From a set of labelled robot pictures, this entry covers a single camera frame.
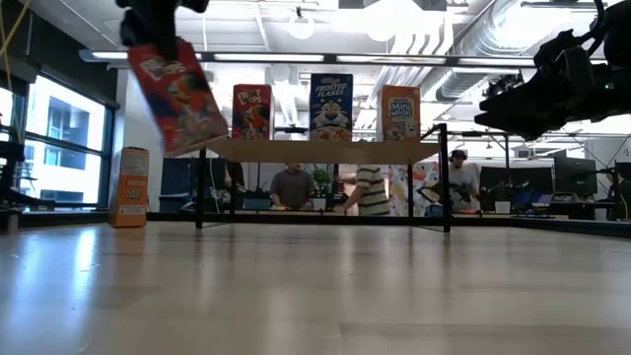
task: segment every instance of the headphones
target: headphones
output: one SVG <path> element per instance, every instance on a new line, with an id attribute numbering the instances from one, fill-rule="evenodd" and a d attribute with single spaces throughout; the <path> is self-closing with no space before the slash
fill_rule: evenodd
<path id="1" fill-rule="evenodd" d="M 455 149 L 452 150 L 452 152 L 450 153 L 450 163 L 454 162 L 454 158 L 462 158 L 463 160 L 466 160 L 466 158 L 468 158 L 468 156 L 466 155 L 466 152 L 460 149 Z"/>

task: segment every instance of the gray shirt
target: gray shirt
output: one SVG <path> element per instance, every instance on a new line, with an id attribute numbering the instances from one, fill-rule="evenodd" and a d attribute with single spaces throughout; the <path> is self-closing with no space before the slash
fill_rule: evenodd
<path id="1" fill-rule="evenodd" d="M 316 182 L 311 174 L 299 171 L 290 173 L 284 170 L 274 176 L 269 192 L 277 194 L 280 203 L 292 209 L 302 208 L 309 195 L 316 190 Z"/>
<path id="2" fill-rule="evenodd" d="M 462 168 L 456 168 L 454 165 L 450 165 L 450 183 L 458 185 L 468 186 L 468 190 L 471 194 L 478 191 L 477 176 L 475 172 L 475 166 L 468 164 L 462 166 Z M 473 199 L 471 202 L 462 200 L 462 196 L 456 192 L 454 188 L 450 188 L 452 201 L 454 202 L 454 212 L 461 211 L 463 209 L 474 209 L 475 204 Z"/>

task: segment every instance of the striped shirt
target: striped shirt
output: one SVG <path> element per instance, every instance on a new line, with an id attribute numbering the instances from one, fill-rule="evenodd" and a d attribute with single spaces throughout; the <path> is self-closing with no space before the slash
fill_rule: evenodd
<path id="1" fill-rule="evenodd" d="M 360 165 L 357 168 L 355 186 L 364 187 L 364 192 L 357 203 L 360 216 L 385 216 L 390 212 L 386 197 L 386 186 L 382 170 L 378 166 Z"/>

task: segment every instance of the wooden floor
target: wooden floor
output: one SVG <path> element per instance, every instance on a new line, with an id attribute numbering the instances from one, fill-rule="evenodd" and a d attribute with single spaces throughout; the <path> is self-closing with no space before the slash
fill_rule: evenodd
<path id="1" fill-rule="evenodd" d="M 631 353 L 631 243 L 192 223 L 0 237 L 0 354 Z"/>

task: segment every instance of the cereal box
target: cereal box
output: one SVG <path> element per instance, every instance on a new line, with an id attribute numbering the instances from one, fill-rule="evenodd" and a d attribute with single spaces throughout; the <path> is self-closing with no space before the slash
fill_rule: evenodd
<path id="1" fill-rule="evenodd" d="M 233 139 L 270 139 L 273 103 L 272 87 L 269 85 L 235 85 Z"/>
<path id="2" fill-rule="evenodd" d="M 177 61 L 165 60 L 153 44 L 129 48 L 128 58 L 162 135 L 165 156 L 196 151 L 228 135 L 190 43 L 178 40 Z"/>
<path id="3" fill-rule="evenodd" d="M 312 74 L 310 139 L 353 139 L 353 76 Z"/>
<path id="4" fill-rule="evenodd" d="M 418 142 L 421 139 L 419 88 L 384 85 L 378 98 L 378 137 L 385 141 Z"/>

